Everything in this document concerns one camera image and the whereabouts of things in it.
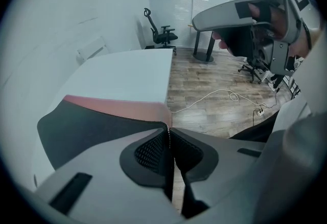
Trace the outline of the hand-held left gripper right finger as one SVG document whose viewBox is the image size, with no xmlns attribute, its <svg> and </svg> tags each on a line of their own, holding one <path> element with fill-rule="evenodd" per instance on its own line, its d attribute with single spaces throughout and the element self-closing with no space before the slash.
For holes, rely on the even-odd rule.
<svg viewBox="0 0 327 224">
<path fill-rule="evenodd" d="M 259 223 L 255 170 L 264 144 L 171 129 L 184 184 L 181 216 L 189 223 Z"/>
</svg>

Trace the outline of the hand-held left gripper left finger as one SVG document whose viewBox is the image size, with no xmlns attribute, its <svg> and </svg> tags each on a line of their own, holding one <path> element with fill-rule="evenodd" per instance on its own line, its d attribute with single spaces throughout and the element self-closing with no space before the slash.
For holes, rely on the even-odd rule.
<svg viewBox="0 0 327 224">
<path fill-rule="evenodd" d="M 165 129 L 83 151 L 36 190 L 57 223 L 180 223 L 172 205 L 174 160 Z"/>
</svg>

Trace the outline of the person's right hand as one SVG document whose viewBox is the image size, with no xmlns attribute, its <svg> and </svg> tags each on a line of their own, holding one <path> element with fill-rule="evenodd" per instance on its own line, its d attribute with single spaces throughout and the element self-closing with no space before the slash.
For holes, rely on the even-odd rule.
<svg viewBox="0 0 327 224">
<path fill-rule="evenodd" d="M 269 29 L 278 39 L 283 38 L 286 33 L 286 17 L 283 10 L 273 7 L 267 3 L 248 4 L 252 18 L 257 22 L 265 20 L 270 23 Z"/>
</svg>

